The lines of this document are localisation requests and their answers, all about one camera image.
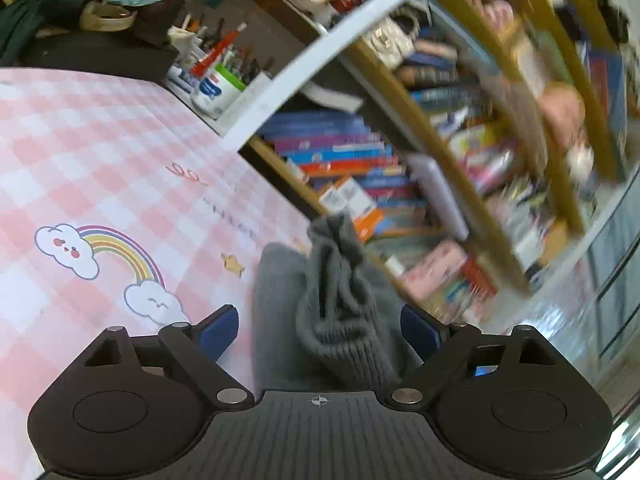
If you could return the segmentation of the grey sweatshirt garment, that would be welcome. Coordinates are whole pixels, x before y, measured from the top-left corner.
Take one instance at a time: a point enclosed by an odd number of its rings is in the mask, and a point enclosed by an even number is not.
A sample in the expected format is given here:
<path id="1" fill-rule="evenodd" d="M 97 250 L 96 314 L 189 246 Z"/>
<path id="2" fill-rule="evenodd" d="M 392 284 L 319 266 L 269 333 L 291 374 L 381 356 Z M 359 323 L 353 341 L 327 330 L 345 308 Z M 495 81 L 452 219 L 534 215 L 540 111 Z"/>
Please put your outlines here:
<path id="1" fill-rule="evenodd" d="M 422 363 L 400 329 L 405 305 L 370 263 L 346 214 L 314 219 L 311 250 L 262 251 L 253 299 L 258 391 L 380 391 Z"/>

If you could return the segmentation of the pink checked cartoon desk mat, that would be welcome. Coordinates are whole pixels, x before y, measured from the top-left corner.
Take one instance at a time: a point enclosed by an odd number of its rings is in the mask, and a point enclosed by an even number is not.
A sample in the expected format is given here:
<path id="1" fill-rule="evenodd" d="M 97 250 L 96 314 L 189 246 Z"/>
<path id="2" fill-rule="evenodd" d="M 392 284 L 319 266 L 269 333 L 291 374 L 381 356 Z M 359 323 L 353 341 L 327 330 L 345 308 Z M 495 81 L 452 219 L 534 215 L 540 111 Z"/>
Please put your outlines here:
<path id="1" fill-rule="evenodd" d="M 33 479 L 27 415 L 104 328 L 156 333 L 235 306 L 222 367 L 254 384 L 264 247 L 308 221 L 158 84 L 65 70 L 1 73 L 1 474 Z"/>

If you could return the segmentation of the orange and blue boxed book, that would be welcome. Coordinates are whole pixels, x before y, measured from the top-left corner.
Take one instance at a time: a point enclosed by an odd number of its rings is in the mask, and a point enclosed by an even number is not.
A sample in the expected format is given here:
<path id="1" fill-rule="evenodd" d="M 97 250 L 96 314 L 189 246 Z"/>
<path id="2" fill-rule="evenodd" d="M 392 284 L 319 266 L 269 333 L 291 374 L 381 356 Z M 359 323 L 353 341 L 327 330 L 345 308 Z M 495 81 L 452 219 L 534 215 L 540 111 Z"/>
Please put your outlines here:
<path id="1" fill-rule="evenodd" d="M 370 240 L 384 220 L 382 210 L 354 177 L 326 185 L 319 193 L 319 203 L 329 214 L 347 214 L 362 242 Z"/>

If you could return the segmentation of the row of colourful upright books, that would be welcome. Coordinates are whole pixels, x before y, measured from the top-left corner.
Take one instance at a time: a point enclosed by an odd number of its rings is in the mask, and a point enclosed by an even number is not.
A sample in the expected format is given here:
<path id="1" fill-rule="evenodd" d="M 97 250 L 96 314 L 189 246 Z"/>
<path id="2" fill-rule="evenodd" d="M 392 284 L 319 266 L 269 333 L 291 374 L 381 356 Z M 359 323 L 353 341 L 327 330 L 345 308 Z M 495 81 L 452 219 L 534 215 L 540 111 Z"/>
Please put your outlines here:
<path id="1" fill-rule="evenodd" d="M 280 112 L 260 127 L 258 136 L 318 200 L 326 185 L 354 177 L 384 214 L 370 240 L 435 225 L 428 201 L 396 148 L 362 116 L 338 110 Z"/>

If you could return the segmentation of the wooden and white bookshelf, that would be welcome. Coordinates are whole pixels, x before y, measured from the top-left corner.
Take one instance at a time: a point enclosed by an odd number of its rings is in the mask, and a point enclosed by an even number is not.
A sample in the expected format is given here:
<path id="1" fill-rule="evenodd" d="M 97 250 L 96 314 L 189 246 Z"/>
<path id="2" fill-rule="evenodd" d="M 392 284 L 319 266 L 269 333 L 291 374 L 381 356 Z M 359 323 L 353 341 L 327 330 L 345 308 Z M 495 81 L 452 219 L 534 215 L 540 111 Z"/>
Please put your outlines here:
<path id="1" fill-rule="evenodd" d="M 408 153 L 436 160 L 470 230 L 459 243 L 529 293 L 567 239 L 585 234 L 592 188 L 626 176 L 625 77 L 596 0 L 250 4 L 281 26 L 273 50 L 289 39 L 302 50 L 240 96 L 220 135 L 315 211 L 326 212 L 317 194 L 258 130 L 280 112 L 358 114 L 403 164 Z M 420 16 L 416 52 L 390 70 L 361 37 L 403 6 Z"/>

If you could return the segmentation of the white pen holder with pens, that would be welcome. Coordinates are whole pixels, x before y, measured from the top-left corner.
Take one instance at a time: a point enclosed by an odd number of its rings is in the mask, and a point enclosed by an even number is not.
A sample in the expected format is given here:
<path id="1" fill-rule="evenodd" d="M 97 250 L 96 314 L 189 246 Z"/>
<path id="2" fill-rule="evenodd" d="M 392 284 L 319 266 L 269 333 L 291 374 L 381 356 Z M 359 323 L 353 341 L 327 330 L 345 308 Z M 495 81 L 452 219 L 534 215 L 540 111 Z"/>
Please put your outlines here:
<path id="1" fill-rule="evenodd" d="M 255 81 L 261 82 L 271 76 L 274 58 L 268 58 L 265 63 L 261 63 L 250 47 L 240 48 L 235 44 L 239 36 L 246 31 L 247 21 L 225 30 L 224 19 L 221 18 L 211 35 L 207 33 L 206 26 L 202 25 L 199 29 L 195 29 L 194 26 L 191 15 L 188 15 L 183 22 L 183 28 L 172 26 L 169 29 L 171 44 L 176 49 L 182 47 L 182 52 L 178 61 L 168 70 L 165 81 L 185 94 L 196 110 L 217 120 L 239 101 L 250 84 Z M 191 67 L 232 30 L 239 32 L 232 44 L 216 58 L 203 77 L 193 77 Z"/>

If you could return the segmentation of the white quilted small handbag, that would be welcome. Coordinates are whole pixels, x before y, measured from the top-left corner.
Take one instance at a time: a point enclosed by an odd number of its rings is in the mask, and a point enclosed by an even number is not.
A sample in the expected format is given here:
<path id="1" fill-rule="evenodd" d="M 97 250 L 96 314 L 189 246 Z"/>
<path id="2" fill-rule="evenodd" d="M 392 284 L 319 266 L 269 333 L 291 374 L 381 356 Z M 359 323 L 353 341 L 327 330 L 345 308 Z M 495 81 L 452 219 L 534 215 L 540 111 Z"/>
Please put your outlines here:
<path id="1" fill-rule="evenodd" d="M 361 39 L 380 62 L 394 70 L 416 52 L 414 40 L 419 32 L 419 14 L 403 6 L 365 32 Z"/>

